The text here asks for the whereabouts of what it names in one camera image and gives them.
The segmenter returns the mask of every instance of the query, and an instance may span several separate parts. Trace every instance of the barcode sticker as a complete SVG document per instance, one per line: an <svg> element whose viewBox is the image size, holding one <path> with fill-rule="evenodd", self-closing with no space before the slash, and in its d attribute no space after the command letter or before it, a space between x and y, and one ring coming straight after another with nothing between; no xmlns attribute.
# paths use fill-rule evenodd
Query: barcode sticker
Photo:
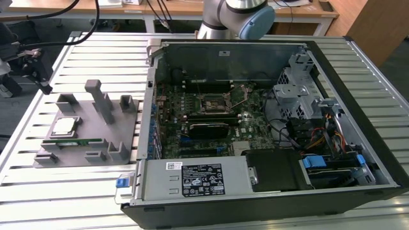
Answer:
<svg viewBox="0 0 409 230"><path fill-rule="evenodd" d="M166 162L166 170L181 170L182 162Z"/></svg>

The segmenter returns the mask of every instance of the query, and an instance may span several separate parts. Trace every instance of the metal panel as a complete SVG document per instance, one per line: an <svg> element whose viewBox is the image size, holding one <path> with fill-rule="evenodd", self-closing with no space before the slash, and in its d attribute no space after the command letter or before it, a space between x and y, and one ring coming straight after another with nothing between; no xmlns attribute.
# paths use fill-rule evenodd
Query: metal panel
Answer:
<svg viewBox="0 0 409 230"><path fill-rule="evenodd" d="M32 114L28 114L30 119L26 124L18 125L20 128L13 134L20 137L8 151L10 156L0 173L4 176L0 178L1 229L140 230L113 201L114 178L121 173L132 172L133 164L56 169L34 169L30 165L34 152L40 148L41 137L54 118L53 103L58 98L58 92L73 92L78 100L89 100L90 96L84 92L84 83L88 79L100 79L102 91L109 92L112 99L118 99L125 93L142 100L146 80L145 43L150 37L193 38L185 34L173 36L94 33L89 41L72 47L68 54L60 58L62 61L56 65L58 71L52 80L54 93L48 96L38 95L33 103L38 105ZM409 112L394 92L385 90L389 89L387 84L379 80L378 73L373 73L365 66L370 66L370 63L362 62L362 55L357 54L345 40L338 37L266 36L264 39L315 40L389 148L409 172ZM138 129L140 125L136 124L136 135ZM136 161L137 141L136 136L132 163ZM402 195L386 201L365 204L341 215L190 229L407 229L407 214L409 199Z"/></svg>

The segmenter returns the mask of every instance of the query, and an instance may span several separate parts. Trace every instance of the warning label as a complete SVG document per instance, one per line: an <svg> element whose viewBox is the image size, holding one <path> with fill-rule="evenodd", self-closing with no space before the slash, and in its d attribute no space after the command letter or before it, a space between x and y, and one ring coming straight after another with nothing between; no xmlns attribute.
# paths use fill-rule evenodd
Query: warning label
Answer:
<svg viewBox="0 0 409 230"><path fill-rule="evenodd" d="M184 165L181 178L184 197L225 194L221 164Z"/></svg>

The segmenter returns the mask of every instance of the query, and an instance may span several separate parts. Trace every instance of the white label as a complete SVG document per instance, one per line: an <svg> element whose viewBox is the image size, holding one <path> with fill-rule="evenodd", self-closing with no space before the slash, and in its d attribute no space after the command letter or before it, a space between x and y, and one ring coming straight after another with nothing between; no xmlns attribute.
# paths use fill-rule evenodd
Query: white label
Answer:
<svg viewBox="0 0 409 230"><path fill-rule="evenodd" d="M77 143L74 142L65 142L65 143L57 143L58 146L74 146L74 145L78 145Z"/></svg>
<svg viewBox="0 0 409 230"><path fill-rule="evenodd" d="M218 51L220 57L228 57L230 55L230 51Z"/></svg>
<svg viewBox="0 0 409 230"><path fill-rule="evenodd" d="M213 186L213 187L210 187L210 190L222 190L222 189L224 189L224 186Z"/></svg>
<svg viewBox="0 0 409 230"><path fill-rule="evenodd" d="M181 170L182 162L166 162L166 170Z"/></svg>
<svg viewBox="0 0 409 230"><path fill-rule="evenodd" d="M141 13L141 11L124 11L125 13Z"/></svg>

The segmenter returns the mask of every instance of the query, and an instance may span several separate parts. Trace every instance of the red wire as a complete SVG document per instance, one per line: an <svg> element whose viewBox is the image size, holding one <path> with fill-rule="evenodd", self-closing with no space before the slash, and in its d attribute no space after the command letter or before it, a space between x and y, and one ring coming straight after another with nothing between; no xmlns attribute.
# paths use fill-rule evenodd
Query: red wire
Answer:
<svg viewBox="0 0 409 230"><path fill-rule="evenodd" d="M323 129L323 128L314 128L314 129L313 129L313 132L311 132L311 141L313 141L313 139L314 139L314 132L318 131L318 130L322 130L322 129Z"/></svg>

